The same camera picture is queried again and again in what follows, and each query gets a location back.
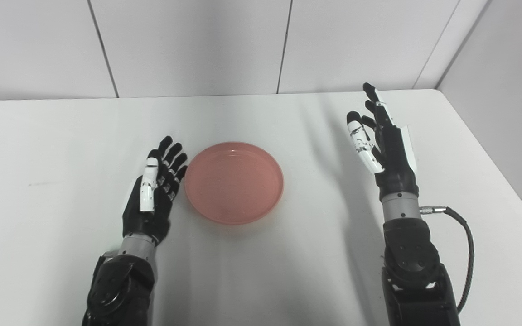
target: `pink bowl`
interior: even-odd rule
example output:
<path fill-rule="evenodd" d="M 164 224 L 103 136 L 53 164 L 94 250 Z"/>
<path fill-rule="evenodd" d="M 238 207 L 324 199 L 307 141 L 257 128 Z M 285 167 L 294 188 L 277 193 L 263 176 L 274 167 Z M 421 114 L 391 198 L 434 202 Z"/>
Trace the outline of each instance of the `pink bowl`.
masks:
<path fill-rule="evenodd" d="M 269 153 L 228 142 L 201 151 L 188 166 L 184 189 L 206 218 L 238 225 L 260 219 L 279 202 L 283 173 Z"/>

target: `black cable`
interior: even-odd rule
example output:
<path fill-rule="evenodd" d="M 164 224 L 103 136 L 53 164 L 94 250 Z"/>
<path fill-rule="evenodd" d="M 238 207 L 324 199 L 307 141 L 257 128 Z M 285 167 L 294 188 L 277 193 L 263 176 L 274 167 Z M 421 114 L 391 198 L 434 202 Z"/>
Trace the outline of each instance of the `black cable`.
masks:
<path fill-rule="evenodd" d="M 466 270 L 466 281 L 464 282 L 464 289 L 462 290 L 462 296 L 460 297 L 460 301 L 458 302 L 458 306 L 456 306 L 456 309 L 458 310 L 458 313 L 462 311 L 462 308 L 464 307 L 464 304 L 466 303 L 466 299 L 469 296 L 470 291 L 470 283 L 473 279 L 473 268 L 474 268 L 474 240 L 473 235 L 470 232 L 470 227 L 466 223 L 466 220 L 460 216 L 457 212 L 454 211 L 454 209 L 447 207 L 444 210 L 444 213 L 454 218 L 462 227 L 464 227 L 464 231 L 466 232 L 466 239 L 469 242 L 469 264 L 468 268 Z"/>

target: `cable connector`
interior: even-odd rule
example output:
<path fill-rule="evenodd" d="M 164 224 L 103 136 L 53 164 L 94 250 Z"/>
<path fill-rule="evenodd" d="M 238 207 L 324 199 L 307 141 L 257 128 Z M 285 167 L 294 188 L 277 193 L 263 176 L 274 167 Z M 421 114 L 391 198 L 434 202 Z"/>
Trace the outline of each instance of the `cable connector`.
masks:
<path fill-rule="evenodd" d="M 421 206 L 420 214 L 428 215 L 428 214 L 444 213 L 445 210 L 446 210 L 446 206 Z"/>

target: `robotic arm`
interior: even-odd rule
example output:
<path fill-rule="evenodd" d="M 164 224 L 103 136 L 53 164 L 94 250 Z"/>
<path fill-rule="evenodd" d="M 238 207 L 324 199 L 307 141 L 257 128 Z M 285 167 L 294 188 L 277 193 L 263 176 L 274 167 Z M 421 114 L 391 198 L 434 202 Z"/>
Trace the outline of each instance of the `robotic arm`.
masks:
<path fill-rule="evenodd" d="M 122 214 L 120 250 L 100 256 L 87 296 L 82 326 L 147 326 L 154 286 L 149 257 L 170 228 L 170 209 L 186 173 L 187 155 L 166 136 L 151 150 L 145 171 Z"/>
<path fill-rule="evenodd" d="M 470 288 L 474 244 L 466 221 L 451 208 L 419 207 L 416 164 L 406 128 L 395 126 L 386 103 L 375 87 L 364 84 L 369 100 L 365 107 L 374 119 L 348 113 L 348 130 L 358 156 L 380 188 L 385 223 L 386 250 L 382 285 L 391 326 L 460 326 L 458 313 Z M 365 130 L 373 131 L 373 138 Z M 430 241 L 430 230 L 421 214 L 444 212 L 461 223 L 469 239 L 469 268 L 460 304 Z"/>

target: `white table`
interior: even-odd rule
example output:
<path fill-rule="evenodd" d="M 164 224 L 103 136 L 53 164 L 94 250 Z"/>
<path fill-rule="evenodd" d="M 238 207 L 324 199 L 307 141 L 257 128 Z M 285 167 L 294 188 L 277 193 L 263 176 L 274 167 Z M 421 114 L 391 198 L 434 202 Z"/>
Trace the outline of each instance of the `white table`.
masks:
<path fill-rule="evenodd" d="M 410 124 L 422 205 L 449 205 L 476 242 L 464 326 L 522 326 L 522 203 L 438 91 L 385 91 Z M 155 326 L 387 325 L 383 222 L 348 137 L 364 93 L 0 101 L 0 325 L 79 324 L 97 257 L 117 248 L 145 155 L 167 134 L 190 158 L 249 142 L 277 159 L 281 202 L 217 225 L 178 196 L 156 253 Z M 467 248 L 425 217 L 460 297 Z"/>

